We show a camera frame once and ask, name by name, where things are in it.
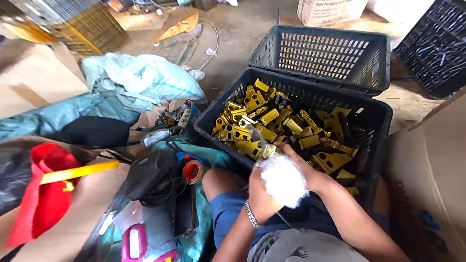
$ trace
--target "person's hand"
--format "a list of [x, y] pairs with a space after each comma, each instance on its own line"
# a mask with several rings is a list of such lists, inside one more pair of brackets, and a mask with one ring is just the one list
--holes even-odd
[[295, 162], [306, 178], [306, 189], [319, 194], [325, 190], [329, 185], [335, 182], [330, 176], [317, 171], [312, 168], [304, 159], [302, 159], [296, 152], [291, 148], [290, 145], [284, 142], [276, 142], [275, 146], [279, 147], [283, 153], [285, 153], [293, 162]]
[[249, 206], [259, 224], [264, 224], [283, 204], [269, 195], [265, 189], [264, 181], [260, 176], [261, 168], [254, 165], [249, 176]]

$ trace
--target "person's arm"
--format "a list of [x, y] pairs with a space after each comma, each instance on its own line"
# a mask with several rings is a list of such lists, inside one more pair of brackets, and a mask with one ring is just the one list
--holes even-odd
[[[259, 224], [264, 224], [278, 212], [283, 205], [265, 190], [260, 168], [254, 166], [249, 176], [249, 206]], [[235, 224], [226, 234], [220, 248], [213, 258], [213, 262], [246, 261], [251, 248], [256, 229], [247, 215], [246, 209], [241, 209]]]
[[276, 143], [303, 171], [306, 189], [317, 193], [343, 240], [372, 262], [409, 261], [349, 192], [330, 176], [309, 166], [290, 145]]

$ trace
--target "metal rods in crate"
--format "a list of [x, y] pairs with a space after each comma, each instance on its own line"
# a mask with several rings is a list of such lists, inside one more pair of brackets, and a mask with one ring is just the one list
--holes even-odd
[[[307, 108], [295, 103], [287, 94], [257, 79], [249, 85], [246, 96], [227, 101], [216, 119], [212, 135], [237, 150], [258, 160], [270, 154], [262, 148], [254, 130], [269, 143], [288, 142], [313, 168], [336, 179], [354, 179], [344, 169], [358, 153], [358, 142], [366, 131], [347, 121], [351, 109], [335, 107], [331, 112]], [[348, 186], [352, 195], [356, 186]]]

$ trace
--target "orange paper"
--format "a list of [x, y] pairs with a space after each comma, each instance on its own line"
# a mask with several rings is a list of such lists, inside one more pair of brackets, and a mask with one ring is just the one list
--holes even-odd
[[196, 13], [185, 20], [178, 22], [175, 26], [170, 27], [161, 37], [159, 37], [158, 41], [167, 39], [179, 33], [192, 31], [198, 24], [198, 21], [199, 13]]

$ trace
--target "red fabric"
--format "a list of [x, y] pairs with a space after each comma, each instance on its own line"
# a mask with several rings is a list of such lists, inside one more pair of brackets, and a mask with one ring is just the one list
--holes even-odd
[[80, 167], [76, 158], [57, 144], [45, 143], [31, 149], [31, 182], [21, 201], [18, 217], [7, 247], [16, 247], [38, 238], [53, 227], [71, 205], [71, 192], [63, 181], [39, 185], [46, 173]]

